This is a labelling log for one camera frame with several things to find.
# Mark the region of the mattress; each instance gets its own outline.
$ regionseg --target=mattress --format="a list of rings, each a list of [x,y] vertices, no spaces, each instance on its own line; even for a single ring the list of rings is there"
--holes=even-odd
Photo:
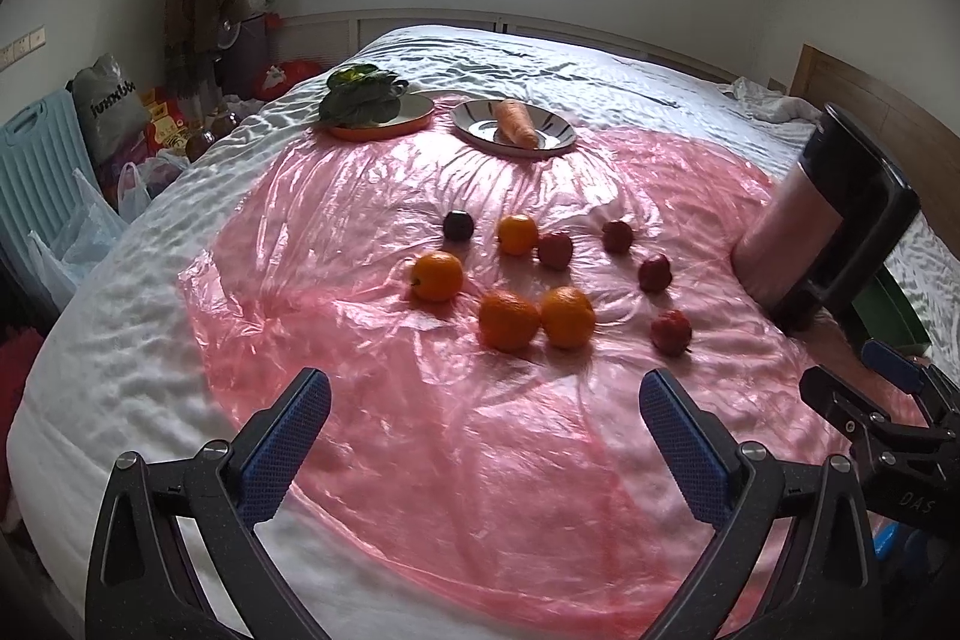
[[[711,140],[777,177],[812,130],[803,122],[754,121],[702,80],[567,44],[422,26],[387,34],[359,57],[408,77],[413,90],[509,95],[594,127],[632,124]],[[323,76],[268,104],[214,145],[83,282],[37,358],[8,439],[11,480],[37,552],[80,611],[91,536],[114,458],[125,450],[148,461],[188,458],[208,439],[232,437],[232,425],[206,389],[178,274],[302,133],[321,95]],[[888,266],[931,333],[934,360],[956,374],[957,261],[920,218]],[[198,533],[189,523],[184,527],[213,608],[243,629]],[[257,534],[337,640],[381,633],[528,636],[411,589],[325,533],[290,497]]]

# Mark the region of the wall socket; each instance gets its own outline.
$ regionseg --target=wall socket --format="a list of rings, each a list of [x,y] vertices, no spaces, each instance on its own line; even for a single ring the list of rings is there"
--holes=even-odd
[[[13,66],[22,57],[29,55],[38,47],[43,47],[46,43],[47,31],[46,28],[41,26],[37,30],[21,36],[16,42],[7,44],[6,47],[0,49],[0,71],[3,71],[7,66]]]

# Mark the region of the kettle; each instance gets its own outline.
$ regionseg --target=kettle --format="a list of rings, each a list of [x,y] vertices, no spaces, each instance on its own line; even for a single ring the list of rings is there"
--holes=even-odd
[[[781,330],[802,330],[821,307],[839,314],[851,304],[919,212],[920,199],[890,155],[829,103],[733,247],[733,271]]]

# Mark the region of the bed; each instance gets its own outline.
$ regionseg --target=bed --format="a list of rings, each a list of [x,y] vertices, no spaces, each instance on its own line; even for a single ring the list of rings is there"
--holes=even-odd
[[[778,178],[812,130],[755,121],[695,77],[567,44],[421,26],[387,34],[359,57],[409,76],[414,90],[512,95],[595,128],[630,124],[718,143]],[[178,275],[304,132],[322,86],[323,78],[302,83],[247,119],[165,191],[80,287],[32,369],[8,441],[11,480],[37,552],[80,611],[114,458],[130,449],[148,461],[185,458],[209,439],[232,437],[206,389]],[[958,376],[956,258],[920,218],[888,266],[930,330],[933,359]],[[533,636],[411,589],[318,533],[290,498],[258,535],[337,640]],[[218,616],[241,629],[199,535],[187,526],[185,536]]]

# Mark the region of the pink plastic sheet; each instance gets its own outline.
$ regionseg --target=pink plastic sheet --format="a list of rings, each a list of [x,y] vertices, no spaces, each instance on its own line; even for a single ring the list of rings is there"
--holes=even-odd
[[[542,162],[488,156],[432,128],[352,145],[292,143],[213,247],[181,274],[214,398],[241,426],[301,367],[328,373],[333,411],[295,494],[330,530],[434,593],[493,617],[583,637],[639,636],[712,530],[693,520],[637,413],[644,372],[667,365],[738,439],[779,458],[821,461],[841,441],[800,402],[805,367],[828,362],[900,417],[885,390],[818,321],[788,339],[731,271],[736,239],[771,191],[756,167],[674,135],[580,128],[577,149]],[[451,209],[477,231],[451,305],[408,298],[419,254],[441,247]],[[501,215],[570,232],[568,273],[501,258]],[[632,257],[600,244],[606,220],[637,229]],[[664,252],[674,284],[642,295],[635,268]],[[542,335],[521,356],[480,346],[479,297],[581,287],[597,313],[592,347]],[[665,308],[693,324],[688,355],[656,354]],[[738,605],[748,616],[776,558]]]

